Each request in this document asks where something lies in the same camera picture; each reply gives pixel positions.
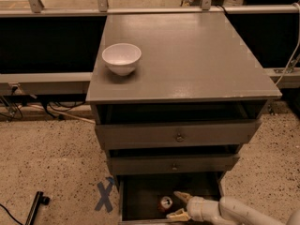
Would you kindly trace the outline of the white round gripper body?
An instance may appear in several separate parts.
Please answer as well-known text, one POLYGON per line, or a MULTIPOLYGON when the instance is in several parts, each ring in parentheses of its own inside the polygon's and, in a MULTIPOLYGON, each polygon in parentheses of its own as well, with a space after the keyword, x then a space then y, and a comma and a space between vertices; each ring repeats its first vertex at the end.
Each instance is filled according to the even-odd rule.
POLYGON ((218 202, 194 196, 187 202, 187 213, 194 221, 220 223, 221 214, 218 202))

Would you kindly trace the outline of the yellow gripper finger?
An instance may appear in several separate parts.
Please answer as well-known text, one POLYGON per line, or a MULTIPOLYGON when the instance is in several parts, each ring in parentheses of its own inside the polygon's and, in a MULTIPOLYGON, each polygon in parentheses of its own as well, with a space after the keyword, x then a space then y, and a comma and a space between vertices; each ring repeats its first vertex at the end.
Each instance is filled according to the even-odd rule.
POLYGON ((188 203, 188 201, 192 198, 192 196, 186 192, 175 191, 173 194, 184 203, 188 203))
POLYGON ((166 218, 168 220, 175 221, 175 222, 179 222, 179 221, 186 222, 190 220, 190 216, 188 212, 186 212, 183 208, 168 214, 166 218))

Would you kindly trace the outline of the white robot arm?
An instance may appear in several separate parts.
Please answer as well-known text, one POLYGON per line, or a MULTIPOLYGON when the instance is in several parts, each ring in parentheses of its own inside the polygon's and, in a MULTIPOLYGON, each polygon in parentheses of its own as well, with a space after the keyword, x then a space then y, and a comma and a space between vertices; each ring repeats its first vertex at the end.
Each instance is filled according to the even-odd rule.
POLYGON ((288 221, 282 223, 233 197, 224 196, 219 201, 212 201, 181 191, 175 191, 174 195, 187 206, 168 214, 167 219, 171 221, 206 221, 212 225, 300 225, 300 210, 294 211, 288 221))

